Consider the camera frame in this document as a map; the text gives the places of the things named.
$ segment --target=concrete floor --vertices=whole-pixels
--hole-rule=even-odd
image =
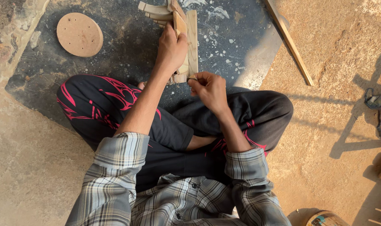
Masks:
[[[93,156],[77,134],[4,90],[47,2],[0,0],[0,9],[25,8],[0,23],[0,225],[64,224]],[[381,93],[381,0],[276,5],[316,84],[305,85],[282,46],[260,87],[285,93],[294,104],[290,125],[268,155],[283,211],[294,226],[313,208],[332,210],[352,226],[371,225],[368,218],[381,221],[374,211],[381,208],[377,111],[362,100],[367,87]],[[259,65],[253,53],[248,58],[251,72],[238,82],[253,88]]]

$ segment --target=mdf disc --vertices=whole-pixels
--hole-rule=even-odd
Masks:
[[[80,57],[94,56],[103,43],[101,28],[82,13],[64,15],[58,23],[57,36],[67,52]]]

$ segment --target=shirt cuff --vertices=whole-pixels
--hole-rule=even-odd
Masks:
[[[93,163],[112,169],[137,168],[145,163],[150,137],[125,132],[104,138],[98,145]]]
[[[268,165],[263,148],[255,148],[247,152],[227,152],[225,173],[236,180],[265,178],[268,174]]]

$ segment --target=black mat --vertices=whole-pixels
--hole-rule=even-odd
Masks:
[[[165,2],[143,1],[153,5]],[[58,87],[70,76],[97,74],[133,85],[146,81],[157,56],[162,29],[137,9],[138,3],[139,0],[81,0],[80,4],[70,5],[65,1],[51,1],[5,89],[23,105],[71,129],[55,100]],[[185,12],[198,11],[199,71],[219,74],[227,79],[227,87],[232,87],[238,72],[243,71],[247,51],[259,44],[267,32],[265,26],[272,24],[263,7],[256,0],[215,0],[183,8]],[[97,55],[73,56],[59,44],[58,21],[72,12],[86,14],[102,29],[104,44]],[[273,38],[276,40],[270,48],[277,52],[281,40],[278,41],[278,35]],[[266,64],[271,64],[273,59],[274,56]],[[186,83],[169,86],[159,105],[171,111],[180,101],[191,99],[189,94]]]

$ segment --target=person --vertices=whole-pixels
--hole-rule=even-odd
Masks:
[[[169,114],[158,103],[187,46],[167,23],[145,87],[88,74],[61,85],[57,102],[96,151],[67,226],[291,225],[265,156],[293,105],[274,91],[227,96],[225,79],[201,72],[188,81],[200,100]]]

